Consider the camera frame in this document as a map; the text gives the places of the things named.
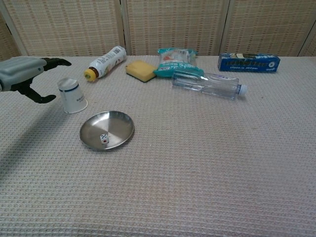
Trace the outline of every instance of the plastic bottle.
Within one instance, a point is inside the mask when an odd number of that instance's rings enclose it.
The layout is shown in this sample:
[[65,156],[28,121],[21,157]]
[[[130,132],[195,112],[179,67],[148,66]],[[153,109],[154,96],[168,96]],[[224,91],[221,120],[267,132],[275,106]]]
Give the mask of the plastic bottle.
[[212,73],[204,73],[204,76],[199,76],[190,72],[175,71],[172,76],[172,84],[231,99],[235,99],[237,95],[244,96],[248,90],[247,85],[239,84],[238,78],[228,78]]
[[89,68],[84,71],[84,77],[88,81],[95,81],[96,78],[103,77],[108,73],[116,64],[124,61],[126,59],[125,48],[121,46],[115,46],[106,55],[97,58],[92,61]]

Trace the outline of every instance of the snack bag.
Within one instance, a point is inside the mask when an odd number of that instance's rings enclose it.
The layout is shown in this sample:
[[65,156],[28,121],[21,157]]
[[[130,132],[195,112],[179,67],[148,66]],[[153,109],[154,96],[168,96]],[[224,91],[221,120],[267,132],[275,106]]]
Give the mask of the snack bag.
[[198,75],[203,75],[203,70],[196,65],[196,52],[185,48],[160,48],[160,64],[154,73],[158,77],[171,77],[175,70],[185,69]]

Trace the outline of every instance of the yellow bottle cap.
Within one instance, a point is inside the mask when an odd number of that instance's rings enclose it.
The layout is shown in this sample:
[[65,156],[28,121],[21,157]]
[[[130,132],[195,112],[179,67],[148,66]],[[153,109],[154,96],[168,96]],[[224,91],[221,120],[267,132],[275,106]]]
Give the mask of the yellow bottle cap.
[[91,69],[85,70],[83,75],[88,81],[94,81],[96,79],[96,75]]

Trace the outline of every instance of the robotic arm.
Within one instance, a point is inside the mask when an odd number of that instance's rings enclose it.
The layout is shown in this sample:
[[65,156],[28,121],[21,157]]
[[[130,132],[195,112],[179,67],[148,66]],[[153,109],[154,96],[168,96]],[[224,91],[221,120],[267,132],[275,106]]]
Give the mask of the robotic arm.
[[0,62],[0,91],[19,91],[36,103],[45,104],[56,95],[40,96],[30,88],[33,78],[58,65],[70,66],[71,63],[61,58],[14,57]]

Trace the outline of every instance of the water bottle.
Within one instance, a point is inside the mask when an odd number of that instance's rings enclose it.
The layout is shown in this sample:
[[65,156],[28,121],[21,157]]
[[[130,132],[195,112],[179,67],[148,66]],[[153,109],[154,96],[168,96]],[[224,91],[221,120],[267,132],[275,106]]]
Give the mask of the water bottle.
[[203,76],[200,76],[188,71],[175,71],[172,76],[172,84],[231,99],[235,99],[237,95],[244,96],[248,90],[247,85],[239,84],[238,78],[228,78],[212,73],[204,73]]

